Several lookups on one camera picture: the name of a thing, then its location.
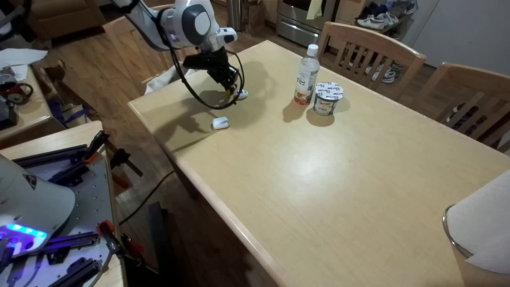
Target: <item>black cable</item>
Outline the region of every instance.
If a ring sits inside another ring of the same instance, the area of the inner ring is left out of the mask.
[[[159,34],[159,37],[160,37],[160,42],[162,42],[162,43],[168,48],[168,51],[170,51],[170,56],[172,56],[175,70],[176,70],[181,83],[186,86],[186,90],[191,93],[191,96],[192,96],[197,102],[200,102],[202,106],[205,106],[205,107],[208,107],[208,109],[211,109],[211,110],[224,110],[224,109],[234,106],[234,104],[237,102],[237,99],[240,98],[240,93],[242,93],[242,90],[243,90],[243,69],[242,69],[242,63],[240,63],[238,56],[237,56],[235,53],[231,53],[231,55],[234,55],[234,56],[237,58],[237,63],[238,63],[238,67],[240,67],[240,72],[242,72],[242,74],[238,74],[238,70],[237,70],[235,67],[229,66],[229,69],[232,69],[232,70],[235,72],[235,75],[238,77],[238,80],[240,80],[240,86],[238,86],[237,94],[235,94],[229,102],[226,102],[224,106],[210,106],[208,102],[205,102],[202,98],[199,98],[199,96],[194,93],[194,90],[192,90],[191,85],[187,83],[184,74],[181,72],[181,66],[180,66],[180,63],[178,63],[178,59],[176,59],[175,50],[173,50],[172,43],[168,42],[164,29],[159,26],[162,15],[164,15],[164,10],[159,10],[157,18],[152,18],[152,16],[151,16],[151,19],[152,19],[152,23],[154,23],[154,26],[156,26],[156,29],[157,29],[157,34]]]
[[[130,217],[133,217],[135,214],[138,214],[138,211],[144,206],[144,203],[157,192],[157,188],[162,185],[162,182],[168,177],[175,174],[175,171],[170,171],[168,174],[165,174],[157,185],[143,198],[143,201],[138,204],[138,208],[135,208],[127,217],[124,217],[117,225],[124,225],[127,220],[130,220]]]

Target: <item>wooden floor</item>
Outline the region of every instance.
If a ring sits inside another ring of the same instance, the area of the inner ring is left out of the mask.
[[[224,26],[224,8],[216,7],[218,23]],[[274,31],[262,27],[253,34],[240,34],[229,48],[242,51],[262,40],[272,40],[297,55],[304,48],[278,39]],[[156,182],[172,171],[162,150],[127,109],[127,102],[140,98],[129,77],[122,72],[117,51],[105,34],[87,35],[79,40],[55,43],[46,63],[66,63],[66,83],[98,112],[105,131],[117,147],[132,155],[132,161],[144,173],[133,179],[133,187],[117,196],[117,219],[127,216]],[[431,69],[423,69],[411,86],[415,93]],[[195,286],[250,286],[245,276],[245,249],[203,201],[191,200],[175,176],[168,177],[149,203],[159,201],[176,220],[184,249],[189,254],[191,273]],[[148,232],[146,209],[141,209],[122,232],[143,244],[148,265],[156,267]]]

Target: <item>tin can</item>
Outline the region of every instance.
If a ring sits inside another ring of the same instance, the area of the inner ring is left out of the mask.
[[[336,83],[317,83],[313,110],[318,115],[333,115],[336,102],[344,96],[344,90]]]

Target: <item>table surface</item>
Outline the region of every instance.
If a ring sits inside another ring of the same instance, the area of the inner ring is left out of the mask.
[[[0,150],[0,155],[9,160],[31,157],[38,153],[47,153],[66,147],[76,147],[89,144],[93,136],[101,129],[100,122],[90,122],[62,133],[49,134],[20,145],[14,145],[4,150]],[[121,287],[124,286],[122,267],[116,257],[111,257],[108,271],[105,271],[95,286],[103,287]]]
[[[326,69],[318,82],[345,98],[318,117],[291,102],[297,55],[262,42],[238,56],[250,96],[235,107],[205,110],[181,83],[129,106],[278,284],[510,283],[457,262],[441,227],[506,157]]]
[[[30,101],[27,104],[15,107],[17,125],[1,129],[0,141],[4,141],[7,137],[28,131],[52,118],[47,102],[39,86],[36,85],[31,69],[28,69],[27,78],[22,80],[22,83],[28,83],[33,88],[33,94],[30,96]]]

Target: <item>chair backrest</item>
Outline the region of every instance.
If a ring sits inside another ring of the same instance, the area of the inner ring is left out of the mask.
[[[446,104],[431,115],[436,122],[497,150],[510,131],[510,77],[442,63],[425,83],[414,107]]]
[[[152,7],[154,10],[168,8],[172,5]],[[114,53],[121,58],[121,70],[135,85],[136,91],[144,91],[144,83],[172,67],[168,51],[156,51],[149,48],[140,32],[127,18],[117,18],[103,26],[106,37],[114,47]]]
[[[401,96],[425,61],[393,39],[339,23],[323,26],[318,48],[321,66],[391,99]]]

